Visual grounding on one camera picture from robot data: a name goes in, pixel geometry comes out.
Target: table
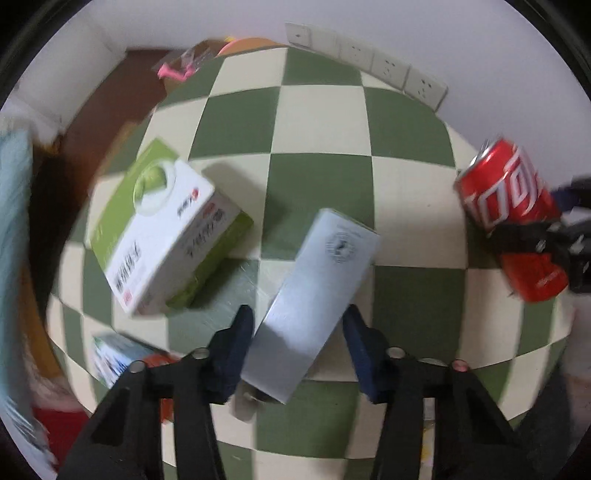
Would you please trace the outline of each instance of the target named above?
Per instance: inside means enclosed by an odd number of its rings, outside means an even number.
[[[255,225],[191,309],[127,318],[88,239],[156,137]],[[564,294],[537,304],[512,295],[466,224],[452,184],[475,153],[428,107],[338,61],[291,47],[209,61],[122,146],[64,249],[48,329],[77,397],[92,411],[106,391],[90,357],[96,333],[115,329],[187,353],[242,303],[260,322],[316,212],[331,207],[382,236],[355,298],[366,321],[419,358],[467,360],[518,424],[564,347],[572,312]],[[339,329],[286,406],[267,404],[250,424],[213,406],[230,480],[365,477],[383,415],[359,393]],[[163,456],[173,478],[171,424]]]

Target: green box side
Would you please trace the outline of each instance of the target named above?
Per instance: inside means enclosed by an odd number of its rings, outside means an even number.
[[[244,236],[252,226],[253,221],[245,212],[240,212],[228,228],[221,234],[215,245],[195,269],[193,277],[187,284],[168,299],[166,306],[171,309],[182,309],[187,307],[195,298],[197,292],[206,282],[207,278],[214,272],[220,262],[226,258],[230,250]]]
[[[156,138],[132,163],[113,196],[105,206],[95,230],[90,247],[103,271],[111,259],[121,234],[135,214],[134,187],[141,173],[155,160],[176,160],[178,153]]]

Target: brown wooden floor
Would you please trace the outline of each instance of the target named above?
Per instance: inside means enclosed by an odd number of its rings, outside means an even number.
[[[66,131],[59,158],[43,162],[30,204],[30,261],[40,311],[63,245],[113,139],[126,122],[140,122],[166,93],[151,70],[165,50],[132,50],[95,90]]]

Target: light blue fabric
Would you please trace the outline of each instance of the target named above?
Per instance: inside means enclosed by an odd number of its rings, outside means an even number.
[[[23,435],[40,446],[18,320],[21,267],[28,245],[32,163],[27,131],[0,132],[0,402]]]

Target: coca-cola can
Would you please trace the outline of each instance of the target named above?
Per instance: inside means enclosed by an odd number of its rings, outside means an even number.
[[[560,211],[525,150],[505,138],[486,141],[454,184],[468,215],[485,231],[502,222],[560,218]],[[549,254],[502,254],[511,287],[525,301],[548,300],[568,285]]]

